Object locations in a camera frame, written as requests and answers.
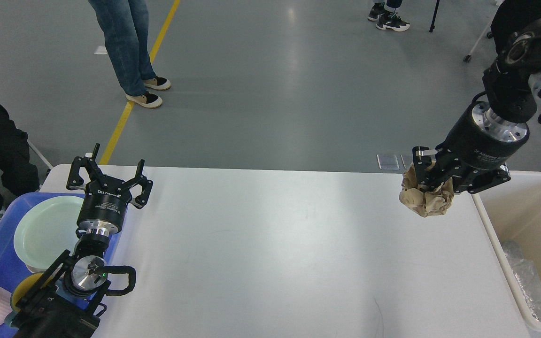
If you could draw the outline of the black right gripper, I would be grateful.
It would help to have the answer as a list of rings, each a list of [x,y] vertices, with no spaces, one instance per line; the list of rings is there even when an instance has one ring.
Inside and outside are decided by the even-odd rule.
[[[452,180],[453,191],[477,194],[510,180],[506,161],[529,140],[526,123],[499,117],[488,102],[473,102],[436,148],[412,148],[417,188],[434,191]]]

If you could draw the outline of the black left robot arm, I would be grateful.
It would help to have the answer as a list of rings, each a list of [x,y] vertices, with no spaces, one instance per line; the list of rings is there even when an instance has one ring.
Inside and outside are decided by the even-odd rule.
[[[65,250],[45,272],[24,279],[13,291],[8,325],[17,338],[90,338],[107,306],[104,297],[133,291],[135,268],[112,266],[104,259],[111,238],[122,231],[128,205],[142,209],[153,180],[140,160],[133,178],[105,175],[96,163],[100,144],[91,156],[75,157],[66,187],[85,193],[77,217],[77,244]]]

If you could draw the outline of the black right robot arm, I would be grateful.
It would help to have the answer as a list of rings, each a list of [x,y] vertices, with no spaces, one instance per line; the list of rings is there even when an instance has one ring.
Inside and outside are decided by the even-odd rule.
[[[482,80],[485,102],[475,96],[434,149],[413,148],[420,191],[451,180],[455,193],[477,194],[509,181],[505,163],[528,141],[541,102],[541,19],[511,35]]]

